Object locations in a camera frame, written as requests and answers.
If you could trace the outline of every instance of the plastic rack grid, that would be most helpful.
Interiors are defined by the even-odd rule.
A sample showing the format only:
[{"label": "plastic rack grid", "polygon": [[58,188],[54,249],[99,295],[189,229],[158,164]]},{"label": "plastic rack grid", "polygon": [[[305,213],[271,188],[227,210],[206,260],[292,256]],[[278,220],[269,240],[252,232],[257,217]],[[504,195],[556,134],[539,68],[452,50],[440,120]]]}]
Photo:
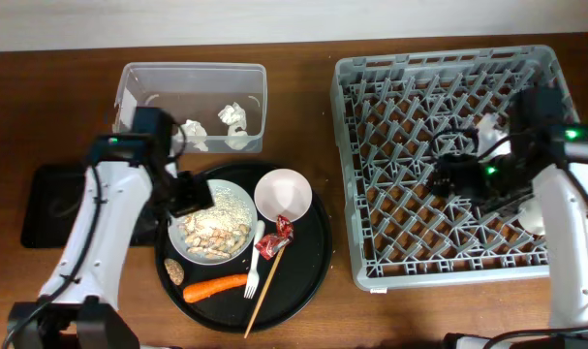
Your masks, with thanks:
[{"label": "plastic rack grid", "polygon": [[577,121],[554,51],[486,48],[346,58],[330,91],[346,194],[356,285],[372,292],[548,275],[545,239],[516,219],[481,216],[459,197],[431,195],[432,154],[475,152],[447,127],[474,126],[486,113],[507,124],[510,98],[556,84],[567,120]]}]

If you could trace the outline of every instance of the plastic container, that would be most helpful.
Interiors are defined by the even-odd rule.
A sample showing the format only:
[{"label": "plastic container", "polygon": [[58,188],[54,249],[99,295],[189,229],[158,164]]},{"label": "plastic container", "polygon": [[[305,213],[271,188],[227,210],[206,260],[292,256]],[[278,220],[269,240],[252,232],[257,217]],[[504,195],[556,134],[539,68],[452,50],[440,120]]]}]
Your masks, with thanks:
[{"label": "plastic container", "polygon": [[[248,136],[227,136],[229,126],[218,117],[226,105],[238,103],[246,111]],[[201,152],[195,142],[204,142],[207,152],[261,152],[267,82],[261,64],[242,63],[130,63],[117,88],[118,113],[114,132],[125,132],[132,124],[135,107],[158,107],[183,124],[201,123],[207,137],[188,137],[186,152]],[[226,142],[246,143],[235,150]],[[178,149],[181,141],[173,139]]]},{"label": "plastic container", "polygon": [[563,91],[577,114],[554,51],[485,48],[346,58],[330,99],[345,185],[352,273],[366,291],[498,281],[549,274],[543,237],[518,215],[481,215],[469,200],[435,198],[426,187],[432,154],[473,153],[472,140],[445,135],[505,110],[535,84]]}]

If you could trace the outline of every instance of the white wall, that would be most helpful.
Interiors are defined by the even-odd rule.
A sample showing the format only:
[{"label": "white wall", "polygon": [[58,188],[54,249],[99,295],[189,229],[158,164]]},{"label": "white wall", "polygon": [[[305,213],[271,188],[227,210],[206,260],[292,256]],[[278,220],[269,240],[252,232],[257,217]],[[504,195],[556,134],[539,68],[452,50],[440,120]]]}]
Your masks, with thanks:
[{"label": "white wall", "polygon": [[588,31],[588,0],[0,0],[0,50]]}]

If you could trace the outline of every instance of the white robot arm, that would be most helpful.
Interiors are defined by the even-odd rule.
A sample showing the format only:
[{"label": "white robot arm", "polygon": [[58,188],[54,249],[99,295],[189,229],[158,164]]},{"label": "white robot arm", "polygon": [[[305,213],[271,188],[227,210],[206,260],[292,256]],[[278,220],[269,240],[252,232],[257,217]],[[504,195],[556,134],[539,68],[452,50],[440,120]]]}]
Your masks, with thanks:
[{"label": "white robot arm", "polygon": [[[510,133],[492,146],[481,140],[493,135],[457,130],[478,134],[483,149],[479,156],[439,158],[433,191],[469,197],[484,212],[500,209],[514,214],[519,208],[524,229],[545,233],[551,329],[505,333],[489,342],[463,337],[456,347],[488,349],[529,335],[558,335],[567,339],[565,347],[582,345],[568,343],[578,334],[588,337],[588,126],[564,124],[562,96],[554,88],[523,91],[512,103]],[[500,145],[509,140],[511,150],[498,155]]]},{"label": "white robot arm", "polygon": [[[146,203],[159,224],[212,205],[206,181],[177,173],[173,119],[137,108],[131,132],[98,138],[87,158],[83,200],[61,260],[38,302],[16,303],[3,343],[14,348],[139,348],[116,313],[121,270]],[[77,335],[62,335],[71,322]]]}]

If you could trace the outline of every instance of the cable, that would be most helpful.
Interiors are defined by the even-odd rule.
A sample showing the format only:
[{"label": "cable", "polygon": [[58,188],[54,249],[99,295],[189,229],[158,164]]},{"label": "cable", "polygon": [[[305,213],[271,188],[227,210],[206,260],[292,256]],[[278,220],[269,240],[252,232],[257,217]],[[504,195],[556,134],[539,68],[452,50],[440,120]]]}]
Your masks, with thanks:
[{"label": "cable", "polygon": [[173,125],[177,126],[177,130],[179,130],[179,132],[181,133],[181,138],[184,141],[184,143],[181,145],[181,149],[179,149],[179,151],[170,159],[172,162],[174,162],[179,160],[179,158],[182,155],[184,155],[184,151],[186,151],[186,144],[188,143],[188,136],[186,135],[186,131],[184,131],[184,128],[181,127],[179,122],[177,122],[172,116],[170,116],[170,120],[172,121]]},{"label": "cable", "polygon": [[494,145],[490,146],[489,149],[485,150],[485,152],[483,154],[477,156],[476,158],[468,160],[468,161],[460,162],[460,163],[446,163],[446,165],[454,167],[454,168],[468,167],[468,166],[476,165],[479,163],[479,161],[483,160],[484,158],[489,156],[492,152],[494,152],[494,150],[496,150],[503,143],[506,143],[513,138],[523,137],[523,136],[533,136],[533,134],[532,134],[532,132],[523,132],[523,133],[515,133],[515,134],[511,134],[511,135],[502,137],[500,140],[495,142]]},{"label": "cable", "polygon": [[[543,148],[548,152],[548,154],[554,159],[554,163],[558,169],[563,171],[569,182],[572,183],[575,190],[579,194],[580,198],[584,201],[584,204],[588,208],[588,193],[584,186],[579,182],[575,174],[573,174],[566,161],[561,161],[558,156],[555,156],[554,153],[544,144],[538,143],[538,146]],[[588,333],[588,326],[584,327],[575,327],[575,328],[565,328],[565,329],[545,329],[545,330],[523,330],[523,331],[513,331],[509,333],[503,333],[491,338],[483,347],[483,349],[491,349],[494,345],[498,344],[499,342],[511,338],[517,338],[522,336],[534,336],[534,335],[557,335],[557,334],[581,334],[581,333]]]},{"label": "cable", "polygon": [[24,327],[26,327],[31,321],[37,319],[40,316],[40,314],[44,311],[44,309],[46,309],[47,306],[52,304],[52,302],[55,299],[61,296],[65,292],[65,290],[67,290],[68,287],[70,287],[72,282],[75,282],[75,278],[78,275],[78,272],[80,271],[80,268],[82,267],[85,258],[87,257],[87,252],[89,252],[91,240],[95,236],[96,228],[98,226],[98,219],[100,218],[100,210],[102,208],[103,203],[102,183],[100,181],[100,175],[98,174],[98,171],[94,166],[91,166],[91,171],[93,172],[93,177],[96,181],[96,197],[94,198],[95,211],[93,213],[93,218],[91,219],[91,226],[89,227],[87,238],[84,242],[84,245],[82,246],[82,249],[80,250],[80,254],[78,255],[77,263],[72,268],[70,275],[65,276],[65,280],[63,281],[61,286],[59,286],[58,289],[56,289],[50,296],[46,297],[46,300],[43,301],[35,310],[33,310],[33,312],[29,314],[29,316],[23,318],[20,322],[15,324],[15,326],[8,332],[7,336],[5,337],[5,340],[3,340],[3,345],[1,346],[1,348],[7,349],[12,343],[12,341],[14,341],[14,337],[17,333],[22,331]]},{"label": "cable", "polygon": [[500,343],[501,341],[511,339],[511,338],[519,338],[524,336],[535,336],[535,335],[558,335],[558,334],[581,334],[581,333],[588,333],[588,326],[584,327],[576,327],[576,328],[566,328],[566,329],[543,329],[543,330],[524,330],[524,331],[513,331],[509,333],[502,333],[500,335],[496,335],[495,337],[489,339],[483,349],[491,349],[494,345]]}]

